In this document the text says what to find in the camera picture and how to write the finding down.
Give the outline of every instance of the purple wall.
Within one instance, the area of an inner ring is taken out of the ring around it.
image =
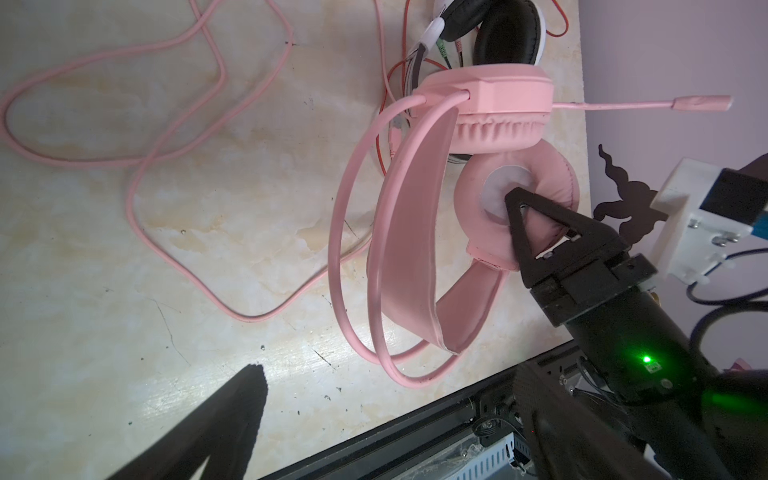
[[[732,94],[730,111],[588,112],[591,200],[619,200],[605,176],[598,145],[614,163],[657,190],[682,157],[741,168],[768,153],[768,0],[580,0],[586,101],[642,101],[689,94]],[[606,219],[618,227],[622,220]],[[634,249],[649,253],[662,227]],[[750,237],[729,252],[768,247]],[[740,261],[713,275],[700,295],[733,296],[768,284],[768,259]],[[658,290],[662,307],[688,334],[710,308],[685,297],[668,279]],[[742,314],[710,329],[703,351],[719,367],[737,357],[768,368],[768,318]]]

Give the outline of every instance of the white tabletop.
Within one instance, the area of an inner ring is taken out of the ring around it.
[[[371,1],[279,3],[296,47],[275,83],[218,135],[153,167],[136,203],[146,231],[245,313],[271,309],[325,263],[339,178],[382,94]],[[413,2],[409,41],[423,31],[428,3]],[[539,3],[559,31],[554,6]],[[547,39],[542,66],[556,100],[583,101],[578,3],[561,4],[571,30]],[[388,65],[400,55],[402,7],[384,2]],[[36,0],[3,9],[2,90],[85,53],[170,38],[194,20],[184,0]],[[175,144],[261,81],[284,47],[283,27],[261,0],[228,0],[210,28],[230,83]],[[216,74],[200,36],[50,81],[16,102],[9,123],[27,145],[55,156],[140,154]],[[573,164],[580,211],[588,213],[583,113],[554,113],[545,138]],[[0,168],[4,478],[103,478],[235,372],[260,363],[269,394],[247,473],[259,478],[569,339],[513,274],[459,365],[434,386],[400,388],[347,345],[325,281],[264,323],[222,314],[129,230],[122,207],[129,170],[46,167],[5,145]],[[460,171],[448,166],[441,198],[439,294],[470,261],[452,208]],[[369,229],[381,182],[371,158],[345,244]],[[345,266],[343,277],[349,315],[368,343],[365,258]],[[392,351],[416,341],[389,322],[386,332]],[[405,371],[425,372],[444,358],[430,347]]]

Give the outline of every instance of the screw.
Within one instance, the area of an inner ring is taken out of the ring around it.
[[[718,247],[725,247],[729,242],[738,243],[739,236],[735,233],[723,233],[723,235],[719,235],[712,239],[712,244],[717,245]]]

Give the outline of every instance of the ear cup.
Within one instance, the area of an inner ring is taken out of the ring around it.
[[[487,154],[536,145],[552,111],[552,80],[540,67],[475,65],[429,75],[414,92],[426,97],[412,109],[412,125],[432,105],[458,90],[470,99],[458,106],[451,142],[454,154]]]
[[[493,0],[454,0],[442,13],[445,20],[440,38],[445,41],[456,41],[467,35],[470,30],[483,22]]]
[[[542,34],[536,5],[531,0],[497,0],[480,25],[473,62],[533,65]]]
[[[474,155],[533,147],[541,140],[549,116],[539,112],[460,115],[451,152]]]
[[[527,175],[519,175],[520,170]],[[453,194],[458,223],[469,238],[467,253],[504,270],[518,270],[519,266],[512,252],[508,219],[498,213],[506,211],[504,195],[519,186],[522,177],[528,178],[528,190],[570,210],[578,209],[579,187],[573,167],[544,140],[524,150],[475,155],[459,175]],[[494,202],[498,207],[489,208]],[[562,225],[535,210],[525,214],[525,231],[536,254],[565,234]]]

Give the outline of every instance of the pink headset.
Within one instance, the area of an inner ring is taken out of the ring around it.
[[[349,344],[379,363],[397,383],[420,387],[445,375],[478,335],[510,271],[512,253],[504,195],[529,183],[535,193],[576,210],[578,182],[573,168],[541,139],[553,108],[613,110],[672,108],[725,111],[727,95],[682,97],[630,104],[553,103],[554,86],[538,66],[478,65],[441,71],[385,109],[360,139],[342,176],[333,206],[328,277],[333,310]],[[341,289],[341,237],[355,178],[376,135],[410,110],[412,129],[392,160],[376,206],[368,253],[368,317],[375,352],[355,334]],[[469,238],[472,265],[435,303],[435,221],[449,151],[474,156],[454,193],[455,212]],[[529,182],[514,179],[514,174]],[[562,227],[535,211],[526,215],[531,248],[540,253],[564,234]],[[387,349],[382,312],[424,340],[399,355]],[[410,377],[396,362],[412,358],[428,344],[452,354],[427,375]]]

